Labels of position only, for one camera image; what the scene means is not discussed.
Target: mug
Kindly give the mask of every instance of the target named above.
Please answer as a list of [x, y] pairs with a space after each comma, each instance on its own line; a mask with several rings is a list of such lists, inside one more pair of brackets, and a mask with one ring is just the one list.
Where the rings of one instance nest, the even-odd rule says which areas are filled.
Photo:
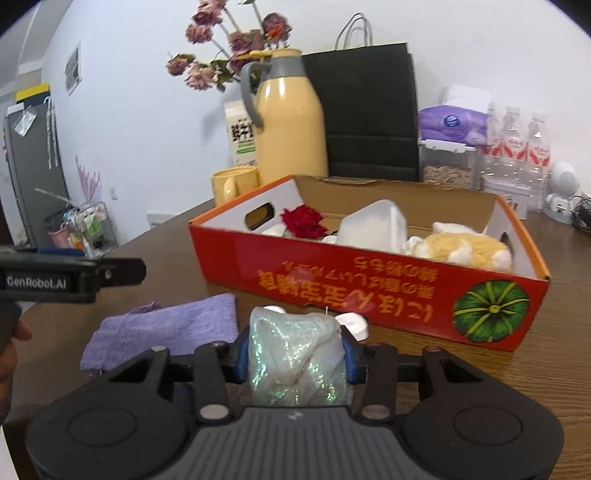
[[251, 192], [258, 186], [259, 176], [256, 167], [228, 168], [212, 175], [213, 198], [217, 206]]

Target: folded towel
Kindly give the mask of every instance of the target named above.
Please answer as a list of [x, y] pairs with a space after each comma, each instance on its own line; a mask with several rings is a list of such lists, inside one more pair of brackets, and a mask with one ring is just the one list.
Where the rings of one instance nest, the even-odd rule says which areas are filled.
[[107, 317], [82, 355], [80, 370], [91, 377], [112, 370], [155, 345], [188, 355], [200, 345], [238, 336], [236, 298], [225, 293], [163, 309], [158, 302]]

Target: purple tissue package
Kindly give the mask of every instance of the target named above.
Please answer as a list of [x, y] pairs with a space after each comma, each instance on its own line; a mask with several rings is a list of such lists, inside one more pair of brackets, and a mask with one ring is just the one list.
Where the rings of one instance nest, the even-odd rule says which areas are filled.
[[438, 105], [418, 114], [423, 140], [486, 145], [486, 114], [458, 106]]

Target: silver screw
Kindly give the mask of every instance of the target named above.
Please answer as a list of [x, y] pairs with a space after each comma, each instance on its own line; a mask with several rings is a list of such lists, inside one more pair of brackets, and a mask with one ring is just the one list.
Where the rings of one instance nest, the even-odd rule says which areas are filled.
[[383, 420], [390, 416], [390, 409], [386, 405], [366, 405], [361, 409], [361, 415], [368, 420]]
[[230, 415], [230, 410], [224, 405], [211, 403], [202, 407], [199, 410], [199, 415], [205, 420], [221, 420]]

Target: yellow thermos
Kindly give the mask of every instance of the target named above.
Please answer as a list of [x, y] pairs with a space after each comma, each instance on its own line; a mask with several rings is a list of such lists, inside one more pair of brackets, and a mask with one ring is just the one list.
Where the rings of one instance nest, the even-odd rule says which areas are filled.
[[[253, 51], [267, 58], [242, 69], [242, 97], [255, 125], [256, 160], [261, 185], [289, 174], [328, 175], [324, 112], [308, 80], [301, 50]], [[253, 101], [249, 79], [263, 72]]]

